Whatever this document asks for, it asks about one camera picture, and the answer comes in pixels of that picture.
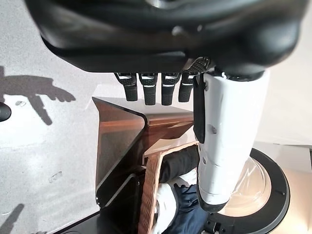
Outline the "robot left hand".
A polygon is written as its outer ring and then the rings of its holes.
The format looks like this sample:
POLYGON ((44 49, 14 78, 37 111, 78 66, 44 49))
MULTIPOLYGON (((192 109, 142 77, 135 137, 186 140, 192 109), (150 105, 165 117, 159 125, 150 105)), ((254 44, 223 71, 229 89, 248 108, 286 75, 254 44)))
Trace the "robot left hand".
POLYGON ((47 48, 88 72, 194 79, 203 210, 229 201, 257 133, 268 68, 294 50, 306 0, 28 0, 47 48))

